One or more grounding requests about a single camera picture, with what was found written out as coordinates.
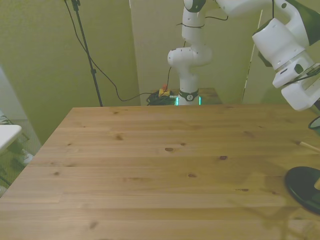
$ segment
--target wooden table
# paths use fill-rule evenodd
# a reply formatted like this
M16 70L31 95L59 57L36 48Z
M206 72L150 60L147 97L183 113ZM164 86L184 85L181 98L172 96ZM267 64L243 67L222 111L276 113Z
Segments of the wooden table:
M286 105L74 108L0 199L1 240L318 240L286 191L320 169Z

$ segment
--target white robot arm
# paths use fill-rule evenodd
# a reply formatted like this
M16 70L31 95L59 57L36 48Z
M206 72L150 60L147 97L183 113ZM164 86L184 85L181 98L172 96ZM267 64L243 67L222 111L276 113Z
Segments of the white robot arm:
M184 0L182 37L191 46L174 49L168 55L170 66L177 70L180 78L180 105L199 103L198 76L190 69L209 64L212 60L212 50L205 44L203 29L209 9L206 0Z
M212 58L212 52L205 46L203 39L205 12L220 6L229 17L238 17L270 7L273 2L215 1L217 4L214 6L214 1L184 0L182 36L191 43L191 48L176 49L168 56L169 64L179 72L179 102L182 104L197 102L193 102L193 93L198 91L198 81L189 68L208 64ZM268 67L273 67L276 71L273 85L276 88L284 87L284 98L295 110L302 111L310 108L320 98L320 79L317 78L320 64L315 64L306 52L308 46L320 40L320 14L296 0L274 0L274 3L290 18L289 23L284 25L273 18L261 26L252 38L261 53L260 57Z

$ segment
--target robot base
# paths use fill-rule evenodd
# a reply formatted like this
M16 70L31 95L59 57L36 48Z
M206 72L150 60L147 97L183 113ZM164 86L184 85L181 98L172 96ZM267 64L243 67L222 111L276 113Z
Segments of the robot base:
M200 96L197 96L193 101L186 101L183 97L178 96L175 100L175 105L202 105L202 98Z
M320 170L299 166L285 176L285 185L293 198L306 209L320 214L320 190L315 183L320 179Z

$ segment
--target cable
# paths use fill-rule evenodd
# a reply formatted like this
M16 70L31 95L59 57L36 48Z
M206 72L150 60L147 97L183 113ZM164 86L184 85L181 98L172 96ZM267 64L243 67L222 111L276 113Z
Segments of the cable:
M71 19L71 22L72 22L72 25L73 25L73 29L74 29L74 32L75 32L75 36L76 36L76 38L78 39L78 41L79 41L80 45L82 46L83 50L88 54L85 46L83 45L83 43L81 42L81 40L80 40L80 38L79 38L79 36L78 36L77 29L76 29L76 25L75 25L74 19L73 19L73 17L72 17L71 11L70 11L70 9L69 9L67 0L64 0L64 3L65 3L65 5L66 5L66 8L67 8L67 10L68 10L68 12L69 12L69 15L70 15L70 19ZM122 101L122 102L127 102L127 101L130 101L130 100L132 100L132 99L138 98L138 97L140 97L141 95L145 95L145 94L151 95L151 94L152 94L152 93L150 93L150 92L144 92L144 93L141 93L141 94L139 94L139 95L137 95L137 96L134 96L134 97L132 97L132 98L129 98L129 99L122 99L122 98L119 96L119 92L118 92L118 87L117 87L117 85L110 79L110 77L107 76L107 74L105 74L105 73L100 69L100 67L95 63L95 61L94 61L91 57L90 57L90 59L91 59L93 65L112 83L112 85L113 85L114 88L115 88L116 95L117 95L117 97L118 97L118 99L119 99L120 101Z
M159 96L159 91L151 94L146 102L148 106L165 106L165 105L174 105L176 102L175 98L171 98L170 96Z
M103 102L102 102L102 99L101 99L99 85L98 85L97 77L96 77L97 71L94 69L94 67L92 65L92 59L90 57L89 48L88 48L88 45L87 45L87 40L86 40L84 28L82 26L81 19L80 19L79 7L78 7L80 5L80 2L79 2L79 0L71 0L71 2L72 2L73 9L75 11L75 14L76 14L76 17L77 17L77 20L78 20L78 23L79 23L79 27L80 27L80 30L81 30L82 39L83 39L83 43L84 43L84 47L85 47L85 52L86 52L88 60L89 60L90 72L91 72L91 75L92 75L92 78L93 78L93 82L94 82L96 94L98 96L99 104L100 104L100 107L103 107L104 105L103 105Z
M169 81L170 81L170 72L171 72L172 66L169 68L169 72L168 72L168 80L166 82L166 88L165 91L162 93L162 95L159 97L161 98L163 96L163 94L168 90L168 86L169 86Z
M311 74L308 75L308 76L299 78L299 79L294 80L294 81L287 82L284 86L287 86L287 85L290 85L290 84L294 84L294 83L296 83L296 82L300 82L300 81L305 80L305 79L312 78L312 77L314 77L314 76L316 76L316 75L318 75L318 74L320 74L320 69L318 69L317 71L311 73Z
M272 19L275 18L275 0L272 0Z
M220 20L220 21L227 21L229 19L229 16L227 16L226 19L219 18L219 17L214 17L214 16L206 16L205 18L206 19L217 19L217 20Z
M217 20L220 20L220 21L227 21L229 19L229 16L227 16L226 19L215 17L215 16L206 16L205 18L206 19L217 19ZM182 26L185 26L185 27L188 27L188 28L193 28L193 29L202 29L205 26L205 25L203 25L203 26L188 26L188 25L185 25L183 23L179 23L176 26L179 26L179 25L182 25Z

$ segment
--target white panel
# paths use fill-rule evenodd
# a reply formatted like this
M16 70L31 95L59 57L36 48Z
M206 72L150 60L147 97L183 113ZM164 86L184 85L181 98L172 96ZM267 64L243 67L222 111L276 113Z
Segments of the white panel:
M182 47L182 0L131 0L131 15L140 92L150 92L167 82L168 52ZM208 16L225 18L221 9ZM211 64L199 67L200 88L215 88L223 103L240 103L253 49L252 34L260 14L220 21L208 18L205 41L213 50ZM172 70L169 88L179 88ZM141 97L144 104L146 96Z

